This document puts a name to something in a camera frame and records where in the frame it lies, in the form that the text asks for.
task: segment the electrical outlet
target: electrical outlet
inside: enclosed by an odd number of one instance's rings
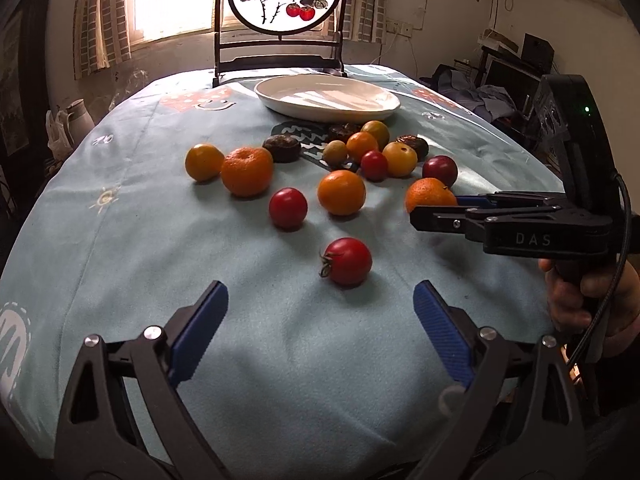
[[[411,23],[403,23],[400,28],[400,36],[410,38],[414,34],[414,26]]]
[[[386,31],[389,34],[400,34],[401,28],[402,22],[397,22],[396,20],[386,20]]]

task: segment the black speaker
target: black speaker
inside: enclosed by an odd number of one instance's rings
[[[551,74],[554,50],[548,41],[525,34],[521,59],[540,69],[543,74]]]

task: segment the metal screw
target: metal screw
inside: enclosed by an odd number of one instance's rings
[[[84,338],[84,345],[93,348],[100,342],[100,336],[91,334]]]
[[[495,331],[495,328],[491,328],[490,326],[485,326],[480,329],[480,337],[487,341],[493,341],[497,335],[498,333]]]
[[[143,332],[145,339],[158,339],[162,333],[162,329],[159,326],[148,326]]]
[[[547,348],[554,348],[558,344],[558,342],[556,341],[556,338],[553,337],[552,335],[545,335],[542,338],[542,344]]]

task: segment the blue rubber pad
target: blue rubber pad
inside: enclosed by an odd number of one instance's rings
[[[462,207],[477,207],[479,209],[493,209],[495,208],[495,204],[493,204],[489,199],[484,196],[478,195],[461,195],[457,196],[458,205]]]
[[[176,339],[172,349],[171,367],[167,376],[170,384],[178,384],[193,377],[204,352],[226,315],[229,294],[218,282],[205,298],[198,300],[197,310]]]
[[[430,282],[414,288],[414,310],[449,376],[465,388],[474,380],[472,349],[450,318],[449,307]]]

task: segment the brick patterned curtain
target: brick patterned curtain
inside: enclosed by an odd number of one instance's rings
[[[74,11],[76,79],[130,58],[126,0],[76,0]]]
[[[347,0],[344,11],[344,39],[382,43],[386,0]]]

